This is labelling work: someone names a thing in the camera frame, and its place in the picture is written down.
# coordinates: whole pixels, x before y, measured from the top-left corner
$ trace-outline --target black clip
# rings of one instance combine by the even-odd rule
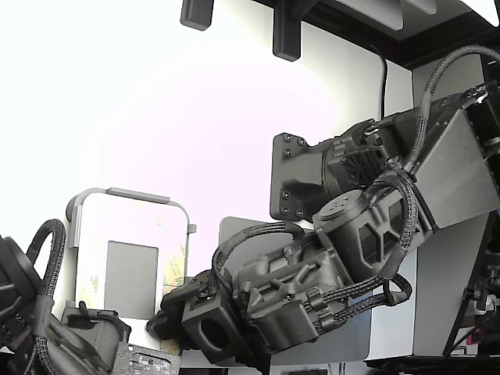
[[[317,287],[307,291],[306,294],[309,302],[311,302],[312,308],[315,311],[320,311],[328,307],[323,299],[323,296],[321,295],[321,291]]]

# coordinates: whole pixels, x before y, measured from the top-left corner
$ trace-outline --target screw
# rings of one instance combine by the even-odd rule
[[[283,249],[283,255],[285,258],[288,258],[290,255],[294,255],[294,248],[290,245],[285,246]]]
[[[373,142],[373,145],[374,146],[381,146],[384,144],[384,140],[382,138],[377,138],[374,142]]]

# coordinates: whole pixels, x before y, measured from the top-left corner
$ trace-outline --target black braided cable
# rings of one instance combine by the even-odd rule
[[[446,56],[440,64],[437,66],[435,71],[430,76],[426,87],[423,91],[422,99],[420,100],[420,114],[419,123],[416,132],[415,143],[413,144],[412,150],[408,154],[405,160],[405,170],[410,171],[416,164],[417,159],[422,152],[423,143],[425,142],[427,123],[429,122],[430,115],[430,104],[432,103],[432,96],[436,91],[439,80],[443,76],[443,73],[450,67],[456,60],[460,59],[465,55],[485,55],[491,57],[497,63],[500,63],[500,54],[492,49],[480,46],[480,45],[467,45],[461,47]]]
[[[48,265],[44,275],[44,286],[39,296],[53,297],[61,264],[63,262],[64,242],[66,240],[66,230],[60,220],[48,220],[42,224],[38,232],[35,234],[30,248],[35,248],[40,251],[47,237],[52,234],[52,243],[50,256],[48,257]],[[31,354],[36,356],[49,375],[65,375],[60,373],[52,364],[48,354],[47,338],[41,335],[34,335],[34,350]],[[31,366],[34,364],[34,358],[30,357],[28,362],[29,368],[26,368],[24,373],[29,373]]]
[[[230,283],[221,274],[225,262],[233,250],[249,238],[272,233],[289,233],[294,239],[297,239],[304,235],[304,230],[294,223],[264,223],[246,228],[236,233],[233,237],[220,244],[213,253],[209,286],[215,285],[216,281],[218,281],[229,293],[232,293],[233,289]]]
[[[361,313],[364,313],[365,311],[368,311],[370,309],[373,309],[378,306],[386,305],[386,306],[394,306],[398,305],[404,301],[408,301],[410,296],[412,295],[412,286],[411,284],[400,274],[396,274],[393,279],[391,280],[394,282],[398,288],[400,289],[400,292],[391,292],[391,298],[388,299],[386,296],[386,293],[380,293],[377,295],[373,295],[367,298],[364,298],[362,301],[355,303],[354,305],[349,306],[347,309],[342,310],[340,312],[336,312],[333,314],[332,318],[335,323],[343,323],[346,320],[351,319],[352,317],[359,315]],[[333,300],[327,301],[325,298],[323,300],[328,303],[332,302]],[[321,333],[326,333],[323,332],[323,328],[321,327],[321,324],[318,323],[315,325],[316,330],[318,330]]]

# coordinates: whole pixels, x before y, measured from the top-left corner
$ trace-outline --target bolt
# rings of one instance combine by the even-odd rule
[[[377,138],[375,141],[373,141],[374,146],[381,146],[384,144],[384,140],[382,138]]]

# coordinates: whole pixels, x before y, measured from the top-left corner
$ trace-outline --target white surface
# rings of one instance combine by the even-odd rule
[[[366,360],[400,357],[413,354],[413,331],[416,306],[416,254],[406,256],[399,273],[412,285],[413,293],[408,301],[394,307],[380,306],[372,310],[370,326],[370,352]],[[391,290],[399,291],[391,284]],[[383,293],[383,288],[373,294]]]
[[[90,309],[105,308],[108,243],[122,242],[158,249],[154,307],[157,313],[163,297],[164,275],[168,277],[170,271],[169,261],[174,256],[182,259],[181,246],[186,243],[187,231],[186,216],[177,207],[90,194],[82,208],[76,301],[85,301]],[[134,296],[128,295],[127,290],[123,290],[123,298],[134,303]],[[145,330],[148,320],[123,321],[132,327],[131,344],[159,349],[159,341],[153,340]]]
[[[401,0],[338,0],[350,8],[373,18],[377,22],[391,28],[401,30],[403,28],[403,13],[401,11]]]
[[[168,195],[198,224],[194,275],[222,218],[270,219],[274,135],[312,145],[377,117],[378,56],[303,24],[290,63],[271,52],[271,9],[217,0],[199,32],[180,25],[181,3],[0,3],[2,235],[27,248],[87,188]],[[386,103],[387,114],[413,104],[411,73],[392,63]],[[74,295],[75,258],[66,252],[57,313]]]
[[[474,12],[493,26],[498,27],[498,12],[495,0],[462,0],[462,2],[466,3]]]

